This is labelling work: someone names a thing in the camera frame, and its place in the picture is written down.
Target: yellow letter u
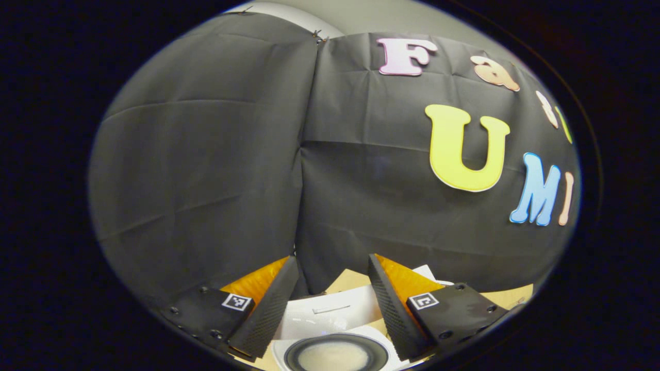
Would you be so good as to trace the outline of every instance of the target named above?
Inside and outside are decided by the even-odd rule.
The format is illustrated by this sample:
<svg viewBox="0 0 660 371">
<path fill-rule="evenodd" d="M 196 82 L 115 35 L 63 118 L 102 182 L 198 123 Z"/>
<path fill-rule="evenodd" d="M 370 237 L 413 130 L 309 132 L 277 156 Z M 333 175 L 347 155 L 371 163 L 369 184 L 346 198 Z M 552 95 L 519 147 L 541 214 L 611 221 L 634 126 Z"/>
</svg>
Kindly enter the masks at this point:
<svg viewBox="0 0 660 371">
<path fill-rule="evenodd" d="M 424 110 L 431 118 L 431 169 L 449 187 L 481 192 L 494 186 L 504 166 L 504 139 L 511 131 L 509 125 L 496 118 L 481 117 L 481 125 L 488 130 L 488 158 L 481 170 L 463 165 L 463 129 L 471 118 L 459 108 L 431 104 Z"/>
</svg>

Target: white wall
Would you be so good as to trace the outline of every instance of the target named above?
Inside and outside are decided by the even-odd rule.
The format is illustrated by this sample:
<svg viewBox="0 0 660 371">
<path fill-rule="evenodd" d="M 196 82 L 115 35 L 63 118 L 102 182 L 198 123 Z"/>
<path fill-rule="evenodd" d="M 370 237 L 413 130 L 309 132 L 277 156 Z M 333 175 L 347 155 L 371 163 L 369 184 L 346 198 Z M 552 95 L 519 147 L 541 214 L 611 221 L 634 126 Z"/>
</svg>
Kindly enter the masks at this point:
<svg viewBox="0 0 660 371">
<path fill-rule="evenodd" d="M 230 11 L 249 10 L 270 14 L 322 38 L 366 32 L 428 34 L 474 45 L 492 55 L 523 66 L 514 54 L 467 23 L 424 3 L 413 0 L 255 0 Z"/>
</svg>

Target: black fabric backdrop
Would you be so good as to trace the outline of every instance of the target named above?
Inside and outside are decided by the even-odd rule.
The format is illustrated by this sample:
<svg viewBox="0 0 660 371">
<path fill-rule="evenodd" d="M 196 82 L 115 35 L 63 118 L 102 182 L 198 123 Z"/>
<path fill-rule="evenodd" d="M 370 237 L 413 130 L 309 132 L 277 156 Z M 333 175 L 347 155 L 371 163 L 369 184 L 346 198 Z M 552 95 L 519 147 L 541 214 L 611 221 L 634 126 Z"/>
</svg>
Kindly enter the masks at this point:
<svg viewBox="0 0 660 371">
<path fill-rule="evenodd" d="M 382 75 L 378 38 L 439 50 L 418 77 Z M 576 152 L 549 124 L 511 63 L 433 36 L 357 34 L 317 43 L 262 14 L 213 18 L 147 62 L 109 107 L 90 161 L 98 239 L 122 281 L 152 309 L 192 286 L 221 287 L 295 252 L 294 298 L 325 290 L 379 253 L 439 279 L 495 291 L 539 280 L 578 218 Z M 470 56 L 496 60 L 521 86 L 484 82 Z M 486 161 L 482 116 L 505 121 L 504 170 L 488 191 L 443 184 L 429 163 L 430 104 L 467 111 L 463 161 Z M 510 222 L 523 154 L 576 176 L 569 223 Z"/>
</svg>

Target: foam letter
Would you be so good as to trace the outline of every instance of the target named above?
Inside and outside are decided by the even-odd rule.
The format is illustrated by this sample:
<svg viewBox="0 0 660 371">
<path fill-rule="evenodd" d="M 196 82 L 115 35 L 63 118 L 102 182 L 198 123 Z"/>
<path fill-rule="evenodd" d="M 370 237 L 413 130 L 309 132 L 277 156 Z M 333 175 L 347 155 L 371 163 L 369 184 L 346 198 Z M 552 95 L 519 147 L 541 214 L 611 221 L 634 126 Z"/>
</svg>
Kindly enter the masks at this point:
<svg viewBox="0 0 660 371">
<path fill-rule="evenodd" d="M 523 161 L 527 166 L 525 187 L 518 208 L 511 213 L 509 220 L 514 223 L 524 223 L 527 219 L 527 210 L 531 206 L 529 222 L 532 223 L 536 220 L 537 225 L 546 226 L 550 224 L 550 216 L 562 173 L 557 166 L 552 165 L 548 178 L 543 184 L 541 158 L 528 152 L 523 156 Z"/>
<path fill-rule="evenodd" d="M 439 104 L 427 106 L 425 112 L 433 124 L 429 157 L 438 179 L 449 187 L 470 192 L 485 191 L 500 180 L 509 125 L 496 118 L 481 118 L 481 125 L 488 130 L 488 157 L 481 170 L 472 170 L 463 165 L 463 128 L 470 122 L 470 115 Z"/>
<path fill-rule="evenodd" d="M 419 64 L 428 64 L 428 50 L 437 51 L 438 47 L 430 41 L 413 39 L 378 39 L 385 48 L 385 65 L 379 71 L 383 75 L 419 76 L 421 67 L 414 66 L 411 58 Z"/>
<path fill-rule="evenodd" d="M 573 174 L 566 172 L 566 197 L 564 198 L 564 209 L 559 216 L 559 225 L 566 225 L 568 222 L 568 211 L 571 209 L 571 196 L 573 195 Z"/>
<path fill-rule="evenodd" d="M 554 113 L 552 113 L 552 107 L 550 106 L 550 102 L 548 102 L 548 98 L 546 98 L 538 90 L 537 90 L 537 96 L 541 101 L 541 106 L 543 107 L 543 111 L 545 111 L 545 116 L 548 117 L 548 120 L 550 121 L 552 126 L 554 126 L 555 129 L 559 129 L 559 123 L 557 123 L 557 118 L 554 117 Z"/>
<path fill-rule="evenodd" d="M 562 113 L 559 112 L 559 107 L 555 106 L 554 110 L 557 111 L 557 114 L 559 115 L 559 119 L 562 120 L 562 126 L 564 127 L 564 134 L 566 134 L 566 138 L 568 139 L 568 142 L 573 144 L 571 133 L 568 132 L 568 126 L 566 125 L 566 120 L 564 120 L 564 116 L 562 115 Z"/>
<path fill-rule="evenodd" d="M 470 57 L 470 60 L 476 65 L 475 72 L 483 81 L 495 85 L 504 85 L 514 92 L 520 90 L 520 85 L 513 81 L 511 75 L 499 63 L 477 55 Z"/>
</svg>

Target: black plastic mount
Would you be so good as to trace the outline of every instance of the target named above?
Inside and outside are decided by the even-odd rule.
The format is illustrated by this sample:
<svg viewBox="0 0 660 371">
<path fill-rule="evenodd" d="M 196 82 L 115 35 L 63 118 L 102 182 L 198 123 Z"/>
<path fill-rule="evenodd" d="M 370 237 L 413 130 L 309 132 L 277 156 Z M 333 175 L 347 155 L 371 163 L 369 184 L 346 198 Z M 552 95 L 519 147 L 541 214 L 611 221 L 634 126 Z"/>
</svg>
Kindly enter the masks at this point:
<svg viewBox="0 0 660 371">
<path fill-rule="evenodd" d="M 412 296 L 406 304 L 441 351 L 472 339 L 508 312 L 465 283 Z"/>
<path fill-rule="evenodd" d="M 252 298 L 199 286 L 160 313 L 204 345 L 254 362 L 266 353 L 297 281 L 298 265 L 290 256 L 256 308 Z"/>
<path fill-rule="evenodd" d="M 251 298 L 200 286 L 179 295 L 160 313 L 193 338 L 221 349 L 227 338 L 248 318 L 254 305 Z"/>
<path fill-rule="evenodd" d="M 290 256 L 252 315 L 229 338 L 229 353 L 251 362 L 263 357 L 297 282 L 298 264 L 296 257 Z"/>
<path fill-rule="evenodd" d="M 399 359 L 416 360 L 424 356 L 433 342 L 410 317 L 374 254 L 369 254 L 368 275 Z"/>
</svg>

